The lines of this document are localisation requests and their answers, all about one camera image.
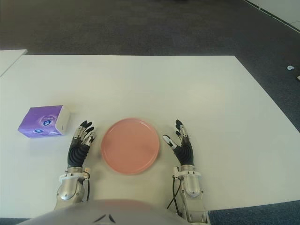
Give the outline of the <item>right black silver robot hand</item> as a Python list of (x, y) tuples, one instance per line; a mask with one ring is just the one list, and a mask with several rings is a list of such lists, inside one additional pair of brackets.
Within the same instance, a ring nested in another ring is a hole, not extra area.
[(173, 150), (180, 165), (192, 165), (194, 166), (194, 152), (189, 139), (189, 135), (185, 126), (180, 120), (175, 121), (175, 132), (181, 141), (180, 145), (177, 145), (168, 135), (163, 135), (163, 140)]

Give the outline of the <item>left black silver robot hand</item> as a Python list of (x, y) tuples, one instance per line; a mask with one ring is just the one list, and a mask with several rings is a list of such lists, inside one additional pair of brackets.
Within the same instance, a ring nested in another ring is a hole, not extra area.
[(68, 150), (68, 168), (83, 166), (95, 137), (95, 127), (92, 126), (91, 121), (84, 121), (79, 125)]

